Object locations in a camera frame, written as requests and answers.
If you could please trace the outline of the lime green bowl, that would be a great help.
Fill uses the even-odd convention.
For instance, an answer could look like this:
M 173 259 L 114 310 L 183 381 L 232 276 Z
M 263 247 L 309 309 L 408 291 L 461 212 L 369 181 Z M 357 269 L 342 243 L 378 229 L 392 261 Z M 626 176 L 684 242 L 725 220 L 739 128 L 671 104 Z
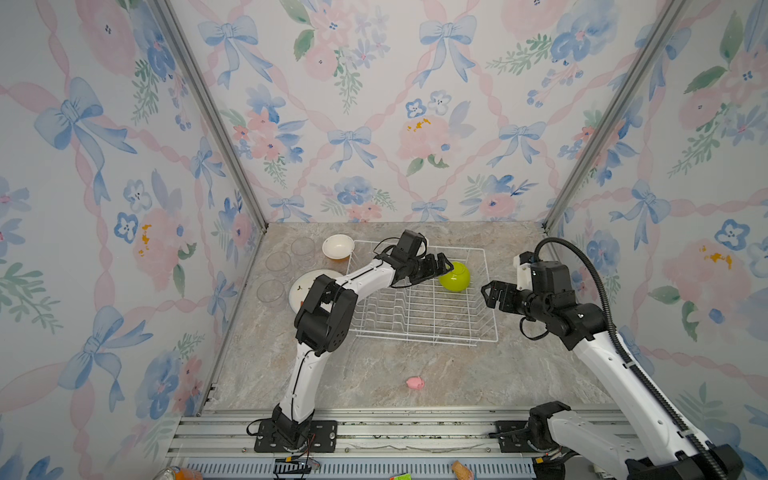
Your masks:
M 449 292 L 464 292 L 471 284 L 470 270 L 465 264 L 454 262 L 453 270 L 440 276 L 439 283 Z

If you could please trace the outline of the orange bowl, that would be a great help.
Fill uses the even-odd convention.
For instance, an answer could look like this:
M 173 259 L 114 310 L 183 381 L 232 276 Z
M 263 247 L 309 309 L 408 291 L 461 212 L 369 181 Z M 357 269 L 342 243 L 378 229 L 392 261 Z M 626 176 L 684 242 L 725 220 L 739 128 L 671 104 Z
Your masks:
M 322 243 L 322 252 L 332 261 L 343 261 L 354 251 L 354 240 L 346 234 L 334 234 Z

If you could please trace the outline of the clear glass cup front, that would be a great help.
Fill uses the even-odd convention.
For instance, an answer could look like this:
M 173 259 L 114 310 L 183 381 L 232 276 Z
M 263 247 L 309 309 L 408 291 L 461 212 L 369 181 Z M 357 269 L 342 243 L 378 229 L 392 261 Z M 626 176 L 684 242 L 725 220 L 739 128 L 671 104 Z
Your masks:
M 291 244 L 291 252 L 296 257 L 313 258 L 316 252 L 316 245 L 312 238 L 300 237 Z

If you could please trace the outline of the clear glass cup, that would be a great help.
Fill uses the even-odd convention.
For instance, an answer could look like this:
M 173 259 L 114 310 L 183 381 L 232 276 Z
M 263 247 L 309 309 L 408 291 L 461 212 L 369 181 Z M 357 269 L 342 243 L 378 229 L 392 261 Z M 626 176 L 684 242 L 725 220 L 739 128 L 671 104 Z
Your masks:
M 272 253 L 265 260 L 265 267 L 274 275 L 282 275 L 288 273 L 291 268 L 291 264 L 291 256 L 284 251 Z
M 296 257 L 313 258 L 316 252 L 316 245 L 312 238 L 300 237 L 291 244 L 291 252 Z
M 284 284 L 277 279 L 265 280 L 256 290 L 257 299 L 265 304 L 279 301 L 284 296 L 284 293 Z

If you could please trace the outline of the watermelon pattern plate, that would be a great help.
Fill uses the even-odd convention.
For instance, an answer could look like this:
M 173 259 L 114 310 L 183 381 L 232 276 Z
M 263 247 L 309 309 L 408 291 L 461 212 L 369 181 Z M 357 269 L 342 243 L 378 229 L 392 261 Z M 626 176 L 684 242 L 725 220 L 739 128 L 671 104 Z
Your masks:
M 341 273 L 330 269 L 317 269 L 300 276 L 288 291 L 288 303 L 294 313 L 299 311 L 315 279 L 321 275 L 326 275 L 331 279 L 342 276 Z

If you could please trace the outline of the clear glass cup back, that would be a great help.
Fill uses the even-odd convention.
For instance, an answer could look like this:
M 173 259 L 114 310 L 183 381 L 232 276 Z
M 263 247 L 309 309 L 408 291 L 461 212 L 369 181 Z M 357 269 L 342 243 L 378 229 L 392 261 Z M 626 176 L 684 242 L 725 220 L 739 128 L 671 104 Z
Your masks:
M 291 268 L 291 264 L 291 256 L 284 251 L 272 253 L 265 260 L 265 267 L 274 275 L 282 275 L 288 273 Z

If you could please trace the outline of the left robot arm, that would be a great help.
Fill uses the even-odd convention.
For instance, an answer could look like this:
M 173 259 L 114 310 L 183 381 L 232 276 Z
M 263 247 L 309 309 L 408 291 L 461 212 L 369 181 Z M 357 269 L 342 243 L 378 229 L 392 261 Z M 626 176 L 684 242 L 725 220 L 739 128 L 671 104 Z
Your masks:
M 297 350 L 287 390 L 271 416 L 290 449 L 309 442 L 323 371 L 346 339 L 357 304 L 382 289 L 409 288 L 453 270 L 444 253 L 428 251 L 424 235 L 406 230 L 363 267 L 335 279 L 322 274 L 313 281 L 294 319 Z

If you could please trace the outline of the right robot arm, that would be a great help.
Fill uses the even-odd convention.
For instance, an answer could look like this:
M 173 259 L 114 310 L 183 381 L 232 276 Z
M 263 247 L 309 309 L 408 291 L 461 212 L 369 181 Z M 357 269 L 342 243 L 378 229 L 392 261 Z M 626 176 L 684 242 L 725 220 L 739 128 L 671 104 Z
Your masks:
M 517 283 L 492 281 L 481 293 L 491 309 L 537 321 L 598 378 L 634 430 L 623 440 L 552 401 L 529 412 L 527 440 L 541 451 L 563 448 L 616 479 L 737 479 L 735 448 L 717 445 L 688 420 L 629 353 L 604 310 L 577 301 L 568 268 L 524 263 Z

